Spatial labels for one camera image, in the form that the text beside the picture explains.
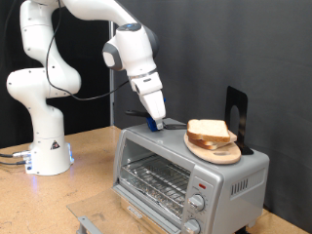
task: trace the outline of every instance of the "toast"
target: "toast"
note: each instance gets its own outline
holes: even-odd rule
[[[235,134],[233,134],[231,131],[228,131],[228,134],[230,135],[230,142],[234,142],[237,140],[237,137]],[[209,140],[203,140],[203,139],[196,139],[200,143],[205,144],[205,145],[216,145],[216,142],[209,141]]]
[[[187,123],[187,135],[191,139],[230,142],[227,126],[222,120],[190,120]]]
[[[218,149],[218,143],[206,145],[206,144],[201,143],[200,139],[192,139],[191,137],[188,137],[188,141],[204,149],[210,149],[210,150]]]

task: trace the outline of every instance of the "toaster oven control knob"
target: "toaster oven control knob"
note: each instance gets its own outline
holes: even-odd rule
[[[198,234],[201,231],[199,223],[195,219],[189,219],[184,223],[184,229],[186,233]]]
[[[193,197],[190,197],[187,202],[197,212],[202,211],[205,206],[204,198],[201,195],[194,195]]]

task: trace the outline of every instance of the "toaster oven rack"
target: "toaster oven rack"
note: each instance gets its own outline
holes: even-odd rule
[[[133,162],[122,169],[130,174],[123,177],[129,185],[181,219],[189,171],[158,155]]]

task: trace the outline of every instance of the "metal bracket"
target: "metal bracket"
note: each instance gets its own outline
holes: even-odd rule
[[[78,217],[78,220],[80,221],[80,226],[76,232],[77,234],[88,234],[87,231],[91,234],[102,234],[85,215]]]
[[[247,120],[248,98],[243,92],[240,92],[233,87],[227,87],[226,104],[225,104],[225,123],[227,128],[231,125],[231,109],[236,105],[239,111],[239,127],[236,144],[240,147],[242,155],[252,155],[254,152],[244,144]]]

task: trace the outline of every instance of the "cable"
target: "cable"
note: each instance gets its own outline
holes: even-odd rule
[[[16,5],[16,3],[17,3],[17,0],[15,0],[14,2],[13,2],[13,4],[11,5],[11,9],[10,9],[10,12],[9,12],[9,14],[8,14],[8,16],[7,16],[7,19],[6,19],[6,22],[5,22],[5,24],[4,24],[4,32],[3,32],[3,37],[2,37],[2,43],[3,43],[3,45],[4,45],[4,50],[3,50],[3,52],[5,52],[6,51],[6,49],[5,49],[5,40],[6,40],[6,37],[7,37],[7,29],[8,29],[8,24],[9,24],[9,19],[10,19],[10,17],[11,17],[11,14],[12,14],[12,11],[13,11],[13,9],[14,9],[14,6]],[[0,70],[1,70],[1,68],[2,68],[2,66],[3,66],[3,63],[4,63],[4,61],[2,61],[1,62],[1,64],[0,64]]]
[[[19,161],[19,162],[16,162],[16,163],[4,163],[4,162],[0,162],[0,164],[3,164],[3,165],[24,165],[24,164],[26,164],[26,161]]]
[[[60,90],[60,91],[63,91],[63,92],[66,92],[66,93],[70,94],[73,98],[75,98],[75,99],[77,99],[77,100],[93,100],[93,99],[98,99],[98,98],[104,98],[104,97],[109,96],[110,94],[116,92],[117,90],[119,90],[119,89],[120,89],[121,87],[123,87],[124,85],[126,85],[126,84],[129,82],[129,80],[126,81],[126,82],[124,82],[124,83],[122,83],[122,84],[121,84],[120,86],[118,86],[115,90],[113,90],[113,91],[111,91],[111,92],[109,92],[109,93],[107,93],[107,94],[105,94],[105,95],[97,96],[97,97],[89,97],[89,98],[79,98],[79,97],[73,95],[71,92],[69,92],[69,91],[67,91],[67,90],[64,90],[64,89],[61,89],[61,88],[59,88],[59,87],[56,87],[55,85],[53,85],[53,84],[51,83],[50,77],[49,77],[49,70],[48,70],[48,68],[49,68],[49,54],[50,54],[50,50],[51,50],[53,41],[55,40],[56,34],[57,34],[58,30],[59,30],[59,25],[60,25],[60,20],[61,20],[61,10],[60,10],[60,1],[59,1],[59,0],[58,0],[58,8],[59,8],[58,26],[57,26],[57,28],[56,28],[56,31],[55,31],[53,37],[52,37],[51,43],[50,43],[50,45],[49,45],[48,53],[47,53],[47,58],[46,58],[46,69],[47,69],[47,72],[46,72],[46,73],[47,73],[47,79],[48,79],[49,84],[50,84],[53,88],[55,88],[55,89],[57,89],[57,90]]]
[[[0,157],[2,158],[13,158],[12,154],[0,154]]]

